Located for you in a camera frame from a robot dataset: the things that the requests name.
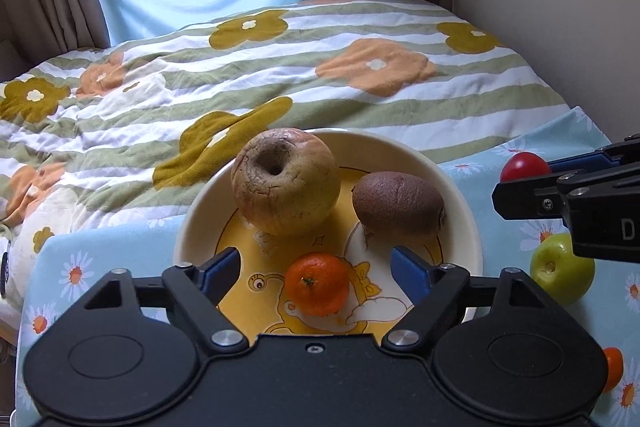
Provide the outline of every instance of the red tomato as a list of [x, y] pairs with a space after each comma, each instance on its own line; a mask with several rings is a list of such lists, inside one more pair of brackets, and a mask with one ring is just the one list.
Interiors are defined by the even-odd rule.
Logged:
[[552, 170], [540, 156], [532, 152], [519, 152], [504, 164], [500, 172], [500, 182], [510, 182], [531, 176], [551, 174]]
[[605, 384], [602, 392], [608, 393], [620, 383], [620, 380], [622, 380], [622, 373], [625, 370], [625, 367], [622, 361], [622, 352], [617, 347], [605, 347], [603, 351], [604, 356], [607, 357], [609, 376], [607, 377], [607, 383]]

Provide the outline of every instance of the striped bedding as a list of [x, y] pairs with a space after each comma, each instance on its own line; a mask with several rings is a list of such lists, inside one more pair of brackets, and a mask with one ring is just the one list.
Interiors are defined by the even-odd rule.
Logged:
[[20, 311], [53, 235], [186, 212], [255, 134], [366, 129], [444, 162], [568, 107], [514, 51], [420, 0], [316, 0], [52, 58], [0, 86], [0, 233]]

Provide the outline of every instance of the cartoon print on plate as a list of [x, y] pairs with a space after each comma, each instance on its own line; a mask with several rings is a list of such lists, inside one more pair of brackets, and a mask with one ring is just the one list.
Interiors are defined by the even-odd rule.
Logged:
[[[391, 276], [390, 246], [365, 237], [353, 211], [351, 189], [367, 172], [340, 168], [342, 187], [329, 218], [301, 237], [279, 238], [248, 229], [235, 212], [222, 232], [216, 251], [236, 247], [242, 255], [238, 282], [220, 302], [220, 310], [251, 342], [259, 333], [355, 334], [382, 336], [412, 303]], [[408, 245], [433, 264], [442, 262], [439, 241]], [[300, 255], [323, 251], [348, 264], [350, 292], [335, 314], [303, 314], [284, 292], [284, 274]]]

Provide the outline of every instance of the plate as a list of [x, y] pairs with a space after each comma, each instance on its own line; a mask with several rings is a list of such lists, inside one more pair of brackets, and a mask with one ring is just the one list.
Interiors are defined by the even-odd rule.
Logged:
[[[482, 275], [478, 227], [453, 181], [422, 154], [394, 140], [361, 131], [316, 129], [332, 150], [342, 188], [330, 217], [316, 230], [279, 238], [248, 223], [238, 212], [230, 181], [232, 162], [222, 168], [193, 201], [178, 233], [174, 262], [199, 265], [226, 247], [241, 253], [236, 285], [220, 310], [251, 342], [260, 333], [326, 335], [372, 333], [378, 341], [412, 307], [391, 277], [392, 245], [365, 237], [351, 205], [351, 188], [368, 172], [399, 171], [431, 180], [445, 201], [447, 219], [430, 244], [407, 245], [431, 264], [455, 263]], [[342, 257], [350, 266], [350, 295], [337, 314], [312, 317], [300, 312], [282, 291], [290, 263], [310, 251]], [[465, 319], [473, 316], [468, 309]]]

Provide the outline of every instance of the brown kiwi fruit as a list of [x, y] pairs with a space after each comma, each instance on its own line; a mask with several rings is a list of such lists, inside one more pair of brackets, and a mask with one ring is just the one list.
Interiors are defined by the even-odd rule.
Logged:
[[442, 228], [444, 199], [434, 185], [404, 172], [372, 172], [353, 187], [352, 201], [366, 232], [396, 241], [425, 241]]

